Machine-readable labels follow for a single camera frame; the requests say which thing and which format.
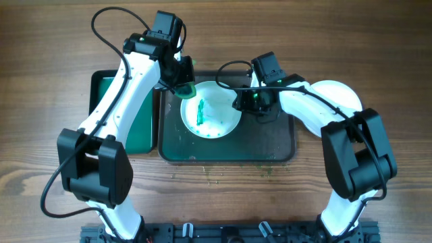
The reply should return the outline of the green scrub sponge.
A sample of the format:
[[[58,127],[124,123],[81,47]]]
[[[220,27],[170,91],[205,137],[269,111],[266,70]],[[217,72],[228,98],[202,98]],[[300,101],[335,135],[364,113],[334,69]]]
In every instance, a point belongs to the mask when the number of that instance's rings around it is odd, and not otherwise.
[[[191,99],[196,96],[196,88],[193,82],[179,84],[174,88],[174,95],[180,99]]]

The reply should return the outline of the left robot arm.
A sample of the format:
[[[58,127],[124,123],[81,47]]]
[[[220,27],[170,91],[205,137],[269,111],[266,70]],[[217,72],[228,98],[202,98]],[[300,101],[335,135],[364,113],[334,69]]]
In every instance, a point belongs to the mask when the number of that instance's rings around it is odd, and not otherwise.
[[[119,69],[93,112],[78,129],[64,129],[57,139],[59,167],[53,177],[61,178],[64,190],[98,214],[106,242],[152,240],[128,196],[133,169],[126,140],[154,89],[181,99],[196,95],[192,59],[181,55],[185,40],[183,21],[158,11],[152,26],[132,34],[118,50]]]

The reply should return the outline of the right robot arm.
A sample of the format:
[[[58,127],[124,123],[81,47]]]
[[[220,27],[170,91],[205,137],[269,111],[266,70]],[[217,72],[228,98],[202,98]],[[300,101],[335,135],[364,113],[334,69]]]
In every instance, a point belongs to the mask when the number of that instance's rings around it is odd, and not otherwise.
[[[398,172],[381,116],[355,107],[357,94],[341,82],[310,84],[298,74],[286,74],[272,52],[247,65],[252,80],[235,89],[234,109],[264,115],[279,103],[321,139],[332,193],[318,221],[328,240],[345,240],[358,229],[367,204],[387,196],[387,183]]]

